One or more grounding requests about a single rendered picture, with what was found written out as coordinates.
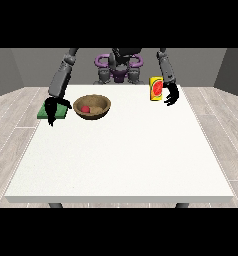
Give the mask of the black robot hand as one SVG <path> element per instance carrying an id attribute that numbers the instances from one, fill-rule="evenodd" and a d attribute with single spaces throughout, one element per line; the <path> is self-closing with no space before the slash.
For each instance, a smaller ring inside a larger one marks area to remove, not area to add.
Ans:
<path id="1" fill-rule="evenodd" d="M 166 97 L 164 103 L 171 106 L 176 103 L 179 98 L 179 90 L 175 82 L 165 83 L 164 87 L 169 90 L 169 95 Z"/>
<path id="2" fill-rule="evenodd" d="M 56 120 L 55 114 L 57 112 L 57 105 L 63 105 L 67 108 L 71 109 L 72 106 L 70 102 L 63 98 L 56 98 L 56 97 L 49 97 L 45 100 L 45 111 L 48 116 L 48 123 L 53 125 L 54 121 Z"/>

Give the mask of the green square pad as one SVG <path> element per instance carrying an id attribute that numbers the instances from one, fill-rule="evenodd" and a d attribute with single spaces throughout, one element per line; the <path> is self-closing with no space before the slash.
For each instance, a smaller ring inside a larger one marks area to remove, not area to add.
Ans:
<path id="1" fill-rule="evenodd" d="M 56 119 L 64 119 L 66 117 L 67 110 L 68 110 L 67 106 L 58 104 L 57 105 L 57 110 L 56 110 L 56 113 L 55 113 L 54 117 Z M 39 112 L 37 113 L 37 118 L 38 119 L 47 119 L 48 117 L 49 117 L 49 115 L 46 112 L 45 104 L 42 104 Z"/>

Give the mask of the yellow cup with melon print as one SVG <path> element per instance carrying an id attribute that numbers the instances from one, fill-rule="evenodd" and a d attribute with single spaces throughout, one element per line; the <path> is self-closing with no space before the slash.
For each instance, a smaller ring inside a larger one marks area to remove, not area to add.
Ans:
<path id="1" fill-rule="evenodd" d="M 149 79 L 150 100 L 160 101 L 162 99 L 163 78 L 161 76 L 151 77 Z"/>

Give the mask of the brown wooden bowl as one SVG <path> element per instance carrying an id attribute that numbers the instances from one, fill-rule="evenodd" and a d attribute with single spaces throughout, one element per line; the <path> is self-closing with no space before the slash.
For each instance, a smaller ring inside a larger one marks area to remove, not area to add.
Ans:
<path id="1" fill-rule="evenodd" d="M 90 113 L 81 112 L 83 106 L 89 106 Z M 104 117 L 111 107 L 111 101 L 103 95 L 85 95 L 73 103 L 73 109 L 78 116 L 85 120 L 98 120 Z"/>

